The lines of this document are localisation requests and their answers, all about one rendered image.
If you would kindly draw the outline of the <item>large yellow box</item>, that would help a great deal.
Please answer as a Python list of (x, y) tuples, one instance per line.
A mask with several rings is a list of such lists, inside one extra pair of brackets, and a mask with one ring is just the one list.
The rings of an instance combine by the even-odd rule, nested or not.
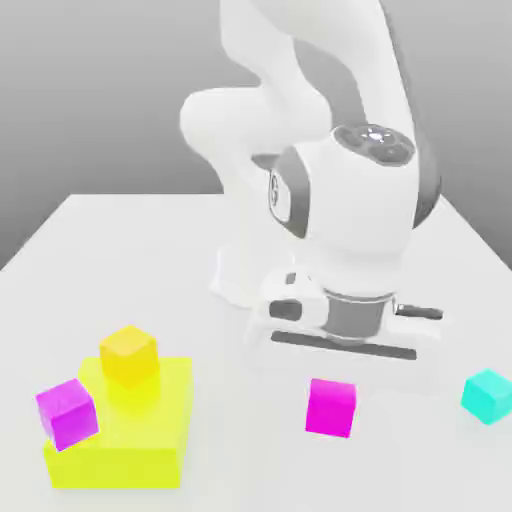
[(158, 371), (133, 388), (107, 378), (98, 357), (78, 379), (94, 401), (99, 432), (43, 454), (57, 489), (174, 489), (182, 480), (194, 380), (188, 357), (162, 357)]

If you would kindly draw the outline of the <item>small cyan cube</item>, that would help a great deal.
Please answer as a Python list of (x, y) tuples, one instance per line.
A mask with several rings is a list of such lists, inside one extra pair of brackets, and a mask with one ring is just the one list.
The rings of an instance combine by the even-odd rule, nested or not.
[(512, 381), (485, 369), (465, 382), (461, 405), (485, 425), (512, 412)]

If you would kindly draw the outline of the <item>small magenta cube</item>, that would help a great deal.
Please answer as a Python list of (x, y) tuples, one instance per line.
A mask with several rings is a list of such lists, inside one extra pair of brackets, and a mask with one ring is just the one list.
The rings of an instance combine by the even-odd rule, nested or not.
[(353, 384), (312, 379), (305, 430), (349, 438), (356, 405), (356, 387)]

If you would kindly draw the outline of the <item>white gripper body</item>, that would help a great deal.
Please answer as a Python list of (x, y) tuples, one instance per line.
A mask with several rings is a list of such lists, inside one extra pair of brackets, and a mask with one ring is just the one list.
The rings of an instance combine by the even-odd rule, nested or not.
[(250, 362), (275, 372), (435, 372), (443, 319), (386, 315), (378, 334), (341, 340), (300, 322), (252, 314), (244, 333)]

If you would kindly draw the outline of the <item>small orange cube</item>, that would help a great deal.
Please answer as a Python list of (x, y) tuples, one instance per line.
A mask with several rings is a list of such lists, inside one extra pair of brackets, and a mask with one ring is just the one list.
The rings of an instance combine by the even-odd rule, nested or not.
[(125, 388), (132, 388), (159, 370), (156, 339), (128, 325), (99, 344), (104, 374)]

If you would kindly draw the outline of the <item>small purple cube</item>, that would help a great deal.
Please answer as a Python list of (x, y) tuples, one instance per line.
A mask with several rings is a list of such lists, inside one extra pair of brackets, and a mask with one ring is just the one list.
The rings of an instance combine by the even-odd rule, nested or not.
[(37, 394), (35, 400), (43, 429), (58, 452), (99, 432), (93, 398), (77, 378)]

